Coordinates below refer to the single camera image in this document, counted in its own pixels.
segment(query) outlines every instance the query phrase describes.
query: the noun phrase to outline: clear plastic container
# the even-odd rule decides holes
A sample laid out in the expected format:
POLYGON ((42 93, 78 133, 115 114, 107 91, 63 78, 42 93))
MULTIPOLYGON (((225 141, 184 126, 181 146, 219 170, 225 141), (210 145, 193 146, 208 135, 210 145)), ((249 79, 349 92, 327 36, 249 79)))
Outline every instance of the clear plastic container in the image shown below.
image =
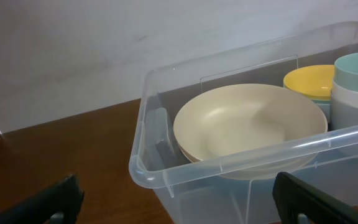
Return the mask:
POLYGON ((354 52, 358 22, 342 22, 151 71, 129 161, 134 182, 153 189, 175 223, 279 221, 272 198, 278 171, 358 205, 358 126, 195 163, 180 152, 172 131, 179 109, 202 92, 238 83, 282 86, 289 71, 333 64, 354 52), (295 170, 275 170, 250 180, 225 178, 238 170, 311 154, 314 159, 295 170))

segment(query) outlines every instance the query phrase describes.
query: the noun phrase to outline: tabletop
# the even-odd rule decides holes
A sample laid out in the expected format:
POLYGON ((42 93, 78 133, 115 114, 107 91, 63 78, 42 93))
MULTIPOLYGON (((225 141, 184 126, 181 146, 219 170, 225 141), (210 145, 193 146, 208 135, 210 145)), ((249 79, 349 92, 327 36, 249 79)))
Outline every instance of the tabletop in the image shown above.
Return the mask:
POLYGON ((0 212, 76 174, 85 199, 77 223, 172 223, 128 162, 140 100, 20 129, 0 138, 0 212))

